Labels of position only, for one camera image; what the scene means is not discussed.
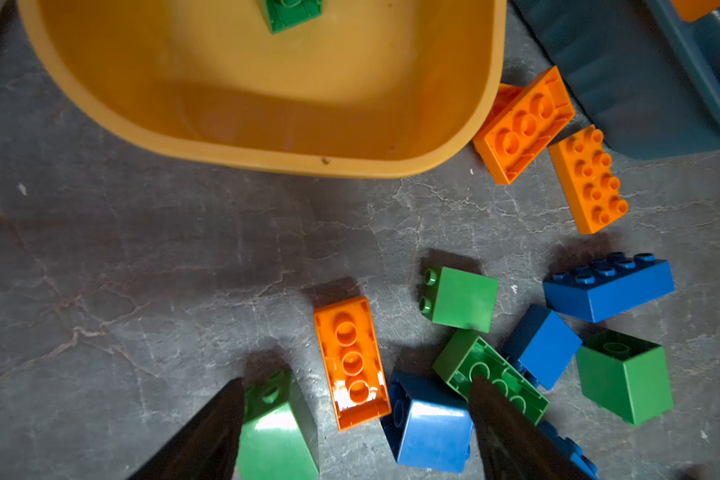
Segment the green brick stud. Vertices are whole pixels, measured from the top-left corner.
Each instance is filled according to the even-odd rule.
[[[605,330],[584,341],[576,364],[584,396],[627,423],[638,426],[674,405],[660,345]]]
[[[322,14],[322,0],[260,1],[264,1],[262,10],[272,33],[282,32]]]
[[[550,401],[518,370],[472,330],[458,330],[434,361],[432,369],[465,399],[469,399],[472,379],[487,377],[534,425],[550,405]]]
[[[418,309],[432,322],[479,332],[490,331],[499,281],[446,266],[424,272]]]
[[[317,425],[293,374],[279,370],[246,390],[237,467],[243,480],[314,480]]]

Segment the cracked gray surface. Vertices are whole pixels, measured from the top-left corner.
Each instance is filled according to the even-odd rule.
[[[504,80],[546,67],[510,9]],[[675,408],[634,428],[582,397],[570,366],[549,418],[604,480],[702,462],[720,478],[720,152],[615,154],[614,170],[630,213],[581,236],[546,152],[509,187],[469,146],[402,180],[162,158],[79,112],[13,18],[0,36],[0,478],[124,478],[227,380],[286,364],[322,478],[456,478],[396,466],[377,422],[337,433],[313,303],[366,295],[387,374],[420,372],[451,334],[415,309],[422,259],[475,259],[499,278],[498,346],[543,301],[550,268],[610,250],[672,263],[677,292],[607,325],[666,347]],[[482,478],[472,452],[463,478]]]

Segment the blue building block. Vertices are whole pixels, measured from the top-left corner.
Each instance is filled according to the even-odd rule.
[[[438,380],[396,372],[389,399],[392,415],[382,427],[399,465],[464,471],[474,426],[460,396]]]
[[[552,443],[581,470],[597,480],[597,466],[592,463],[587,457],[584,456],[584,451],[579,447],[576,442],[570,438],[563,440],[557,435],[557,428],[553,427],[546,420],[539,422],[539,430],[549,439]]]
[[[533,385],[551,390],[581,346],[581,339],[557,313],[538,305],[512,332],[501,355]]]
[[[621,252],[593,260],[544,281],[547,306],[552,310],[598,323],[675,291],[670,263],[653,254],[634,259]]]

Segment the blue bin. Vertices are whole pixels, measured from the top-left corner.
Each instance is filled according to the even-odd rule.
[[[514,0],[614,150],[654,159],[720,149],[720,8],[670,0]]]

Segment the overturned green brick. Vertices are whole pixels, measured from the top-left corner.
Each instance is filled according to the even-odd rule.
[[[272,33],[282,32],[322,14],[322,0],[259,0]]]
[[[499,281],[446,266],[424,272],[422,314],[440,325],[479,332],[490,331]]]
[[[246,390],[237,467],[244,480],[314,480],[317,425],[293,374],[280,370]]]
[[[451,389],[466,399],[469,399],[472,379],[487,377],[534,425],[550,405],[518,370],[472,330],[457,331],[432,368]]]
[[[586,339],[576,354],[581,391],[632,425],[674,406],[664,347],[605,330]]]

